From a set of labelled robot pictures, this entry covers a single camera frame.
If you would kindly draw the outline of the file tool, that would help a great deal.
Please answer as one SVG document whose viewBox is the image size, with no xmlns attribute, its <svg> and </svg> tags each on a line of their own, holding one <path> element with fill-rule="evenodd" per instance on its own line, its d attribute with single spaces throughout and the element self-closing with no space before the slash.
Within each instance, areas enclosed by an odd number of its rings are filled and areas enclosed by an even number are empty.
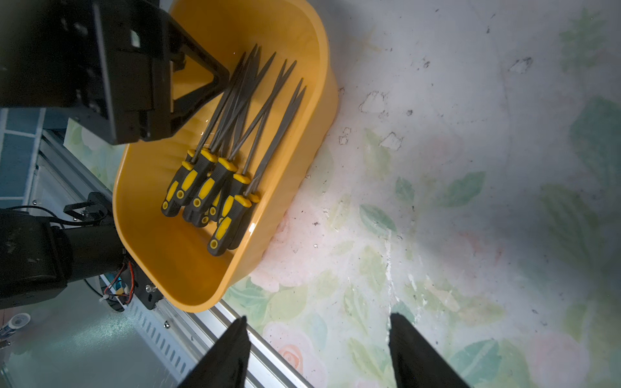
<svg viewBox="0 0 621 388">
<path fill-rule="evenodd" d="M 215 164 L 215 168 L 208 175 L 206 181 L 202 184 L 192 200 L 192 206 L 188 206 L 187 209 L 191 210 L 189 216 L 184 216 L 186 221 L 190 221 L 196 227 L 205 227 L 210 222 L 208 213 L 213 200 L 218 195 L 220 188 L 223 186 L 223 182 L 226 178 L 231 180 L 231 177 L 238 171 L 237 165 L 234 163 L 237 153 L 242 148 L 244 143 L 249 139 L 255 127 L 268 115 L 273 101 L 278 96 L 278 93 L 284 86 L 284 83 L 288 79 L 291 70 L 286 70 L 287 62 L 285 61 L 278 74 L 277 80 L 274 84 L 273 90 L 267 100 L 265 101 L 261 110 L 257 113 L 252 123 L 248 126 L 247 130 L 234 144 L 231 157 L 228 159 L 219 158 Z"/>
<path fill-rule="evenodd" d="M 216 124 L 218 124 L 218 120 L 223 116 L 223 110 L 226 108 L 227 101 L 233 93 L 247 62 L 248 58 L 246 53 L 244 53 L 234 69 L 231 83 L 224 90 L 223 96 L 219 100 L 213 115 L 208 120 L 208 125 L 196 149 L 188 151 L 186 159 L 183 161 L 179 171 L 177 171 L 174 182 L 171 184 L 167 194 L 167 200 L 170 201 L 170 205 L 176 204 L 186 206 L 195 195 L 196 189 L 200 185 L 198 181 L 206 177 L 210 168 L 212 168 L 213 164 L 217 161 L 218 158 L 207 150 L 205 143 L 209 140 L 213 129 L 216 127 Z"/>
<path fill-rule="evenodd" d="M 292 95 L 289 105 L 286 108 L 286 112 L 282 118 L 281 124 L 279 125 L 278 130 L 276 134 L 274 135 L 274 138 L 268 147 L 268 150 L 266 150 L 256 170 L 253 180 L 250 182 L 248 188 L 245 190 L 243 194 L 243 197 L 245 199 L 250 200 L 251 205 L 249 208 L 244 209 L 242 211 L 242 218 L 240 218 L 234 225 L 235 226 L 235 228 L 233 229 L 234 234 L 230 238 L 230 242 L 228 243 L 228 246 L 227 246 L 229 250 L 236 249 L 241 243 L 244 235 L 246 234 L 247 228 L 249 227 L 249 224 L 252 218 L 252 211 L 254 210 L 254 207 L 260 202 L 260 197 L 256 193 L 256 190 L 258 189 L 260 181 L 263 178 L 263 175 L 265 174 L 265 171 L 267 170 L 267 167 L 269 163 L 271 162 L 273 155 L 275 154 L 278 146 L 281 144 L 281 141 L 284 135 L 286 134 L 289 127 L 291 126 L 291 123 L 302 103 L 304 94 L 307 89 L 306 87 L 302 87 L 302 84 L 303 84 L 303 79 L 300 79 L 299 84 L 297 85 L 296 90 L 294 92 L 294 95 Z"/>
<path fill-rule="evenodd" d="M 247 178 L 247 176 L 245 174 L 233 175 L 233 180 L 227 193 L 228 196 L 225 197 L 224 202 L 221 204 L 217 228 L 210 239 L 208 247 L 211 255 L 220 256 L 229 250 L 227 246 L 234 234 L 234 225 L 242 218 L 242 211 L 251 205 L 250 200 L 245 199 L 243 194 L 253 178 L 248 183 L 243 183 L 242 178 Z"/>
<path fill-rule="evenodd" d="M 264 66 L 260 74 L 252 80 L 252 84 L 246 90 L 246 94 L 239 98 L 239 105 L 236 107 L 237 110 L 234 114 L 234 121 L 232 121 L 229 126 L 229 128 L 233 130 L 233 133 L 220 142 L 221 145 L 225 145 L 228 140 L 233 140 L 232 148 L 227 154 L 218 159 L 216 167 L 199 190 L 193 202 L 195 208 L 204 216 L 202 221 L 206 221 L 208 218 L 212 221 L 220 220 L 223 214 L 231 207 L 231 202 L 234 200 L 234 197 L 241 194 L 247 186 L 249 186 L 250 178 L 247 176 L 247 169 L 258 147 L 258 142 L 263 128 L 265 127 L 267 116 L 274 100 L 278 97 L 280 90 L 284 87 L 295 66 L 296 64 L 288 66 L 286 63 L 282 65 L 273 90 L 250 125 L 245 125 L 250 107 L 250 100 L 252 99 L 252 94 L 256 91 L 257 87 L 259 87 L 261 79 L 264 77 L 269 65 Z M 246 158 L 244 168 L 239 169 L 236 164 L 237 154 L 242 149 L 247 139 L 251 137 L 254 130 L 257 130 L 258 134 Z"/>
<path fill-rule="evenodd" d="M 260 66 L 260 52 L 256 52 L 244 64 L 243 71 L 230 94 L 231 106 L 226 109 L 225 116 L 221 120 L 221 129 L 218 130 L 208 149 L 208 152 L 216 153 L 216 162 L 209 169 L 202 186 L 196 191 L 192 200 L 194 210 L 206 210 L 218 196 L 229 177 L 238 171 L 238 166 L 235 164 L 236 154 L 247 139 L 247 135 L 243 135 L 242 130 L 248 106 L 274 58 L 275 56 L 271 56 L 263 66 Z"/>
<path fill-rule="evenodd" d="M 184 209 L 184 220 L 194 226 L 204 227 L 210 222 L 213 203 L 222 198 L 223 187 L 237 171 L 231 147 L 233 142 L 241 139 L 241 131 L 236 126 L 244 125 L 249 101 L 264 76 L 263 71 L 259 69 L 261 54 L 260 47 L 255 47 L 251 51 L 248 61 L 243 66 L 243 72 L 229 94 L 228 101 L 231 104 L 224 113 L 221 128 L 214 136 L 208 151 L 209 155 L 218 159 L 212 163 L 202 185 L 195 190 L 192 202 Z"/>
<path fill-rule="evenodd" d="M 231 106 L 228 108 L 226 122 L 225 122 L 225 124 L 229 124 L 229 125 L 227 126 L 226 129 L 223 130 L 222 141 L 221 141 L 221 149 L 220 149 L 221 156 L 223 156 L 223 158 L 225 159 L 228 159 L 231 157 L 232 149 L 234 147 L 234 144 L 237 142 L 236 138 L 239 137 L 239 135 L 237 134 L 237 132 L 239 132 L 237 129 L 238 127 L 237 121 L 239 120 L 238 117 L 240 113 L 236 113 L 236 110 L 242 104 L 241 100 L 243 98 L 243 94 L 246 92 L 246 90 L 249 88 L 249 85 L 252 83 L 253 79 L 255 78 L 255 72 L 257 72 L 257 69 L 260 65 L 261 53 L 262 53 L 262 48 L 257 45 L 252 50 L 248 58 L 248 62 L 244 66 L 242 74 L 239 78 L 239 81 L 237 82 L 237 85 L 235 86 L 234 96 L 232 97 L 232 100 L 231 100 Z M 208 213 L 206 213 L 206 215 L 209 216 L 210 221 L 219 220 L 220 212 L 221 212 L 222 197 L 224 196 L 223 191 L 225 190 L 226 186 L 229 183 L 230 183 L 229 179 L 226 178 L 223 182 L 223 186 L 220 188 L 220 191 L 218 192 L 218 195 L 213 200 L 213 203 L 210 206 Z"/>
</svg>

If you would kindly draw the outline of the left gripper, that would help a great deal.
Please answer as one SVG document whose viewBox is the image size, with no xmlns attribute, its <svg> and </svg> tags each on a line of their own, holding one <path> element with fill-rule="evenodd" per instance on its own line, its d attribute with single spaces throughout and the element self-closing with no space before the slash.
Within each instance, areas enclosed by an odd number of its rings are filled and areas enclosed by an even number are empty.
<svg viewBox="0 0 621 388">
<path fill-rule="evenodd" d="M 60 109 L 112 145 L 172 137 L 230 83 L 217 27 L 148 1 L 4 1 L 1 105 Z"/>
</svg>

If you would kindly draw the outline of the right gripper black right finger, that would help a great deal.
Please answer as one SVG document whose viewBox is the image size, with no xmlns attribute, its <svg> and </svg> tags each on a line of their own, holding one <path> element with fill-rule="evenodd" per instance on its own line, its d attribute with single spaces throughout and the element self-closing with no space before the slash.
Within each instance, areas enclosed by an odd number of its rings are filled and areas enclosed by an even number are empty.
<svg viewBox="0 0 621 388">
<path fill-rule="evenodd" d="M 468 388 L 405 316 L 391 313 L 390 321 L 389 349 L 397 387 Z"/>
</svg>

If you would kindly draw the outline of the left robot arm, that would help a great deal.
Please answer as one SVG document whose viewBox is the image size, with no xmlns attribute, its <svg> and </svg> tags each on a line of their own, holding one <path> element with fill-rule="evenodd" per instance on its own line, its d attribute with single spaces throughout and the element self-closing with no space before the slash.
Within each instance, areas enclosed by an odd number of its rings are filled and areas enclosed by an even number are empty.
<svg viewBox="0 0 621 388">
<path fill-rule="evenodd" d="M 4 1 L 1 105 L 60 108 L 113 146 L 174 136 L 231 76 L 157 1 Z M 1 306 L 129 270 L 113 207 L 92 192 L 66 218 L 1 212 Z"/>
</svg>

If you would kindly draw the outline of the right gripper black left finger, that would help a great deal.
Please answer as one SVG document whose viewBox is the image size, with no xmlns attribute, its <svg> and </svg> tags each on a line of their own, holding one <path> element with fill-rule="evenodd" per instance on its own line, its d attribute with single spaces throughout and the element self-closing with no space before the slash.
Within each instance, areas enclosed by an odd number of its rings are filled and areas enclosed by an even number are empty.
<svg viewBox="0 0 621 388">
<path fill-rule="evenodd" d="M 243 316 L 226 329 L 178 387 L 245 387 L 250 352 L 247 318 Z"/>
</svg>

